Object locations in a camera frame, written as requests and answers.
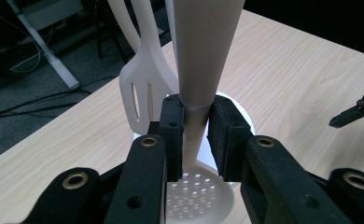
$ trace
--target white plastic utensil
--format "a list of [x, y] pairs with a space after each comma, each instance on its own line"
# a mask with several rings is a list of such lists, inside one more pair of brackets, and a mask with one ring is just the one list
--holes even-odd
[[132, 3], [141, 43], [135, 56], [121, 69], [119, 85], [130, 127], [142, 135], [147, 133], [151, 121], [160, 120], [162, 100], [167, 94], [178, 92], [178, 81], [161, 51], [150, 1], [132, 0]]
[[108, 0], [108, 4], [133, 51], [137, 52], [141, 39], [135, 30], [124, 0]]
[[174, 0], [165, 0], [165, 6], [167, 9], [168, 24], [170, 26], [170, 34], [173, 39], [173, 50], [175, 61], [177, 62], [176, 54], [176, 36], [175, 36], [175, 17], [174, 17]]
[[243, 4], [244, 0], [174, 0], [174, 44], [186, 111], [183, 179], [168, 184], [167, 221], [172, 223], [220, 223], [233, 206], [230, 185], [197, 161], [197, 154]]

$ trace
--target white spatula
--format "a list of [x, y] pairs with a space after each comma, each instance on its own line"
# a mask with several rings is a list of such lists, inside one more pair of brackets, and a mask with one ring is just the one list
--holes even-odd
[[[131, 129], [135, 133], [146, 134], [149, 123], [160, 120], [164, 97], [178, 93], [178, 81], [162, 54], [150, 1], [132, 0], [132, 3], [141, 42], [135, 56], [121, 69], [119, 85]], [[120, 8], [123, 5], [110, 4]], [[130, 17], [118, 22], [122, 24], [129, 20]]]
[[137, 52], [141, 39], [135, 30], [124, 0], [108, 0], [108, 4], [133, 51]]

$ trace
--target wooden table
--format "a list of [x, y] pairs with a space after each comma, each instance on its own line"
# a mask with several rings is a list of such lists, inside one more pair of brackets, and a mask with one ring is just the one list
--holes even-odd
[[[175, 69], [172, 45], [163, 49]], [[364, 119], [328, 126], [363, 95], [363, 53], [244, 11], [218, 89], [309, 172], [364, 172]], [[65, 170], [102, 174], [125, 161], [132, 140], [116, 79], [0, 156], [0, 223], [22, 221]], [[238, 189], [225, 222], [249, 222]]]

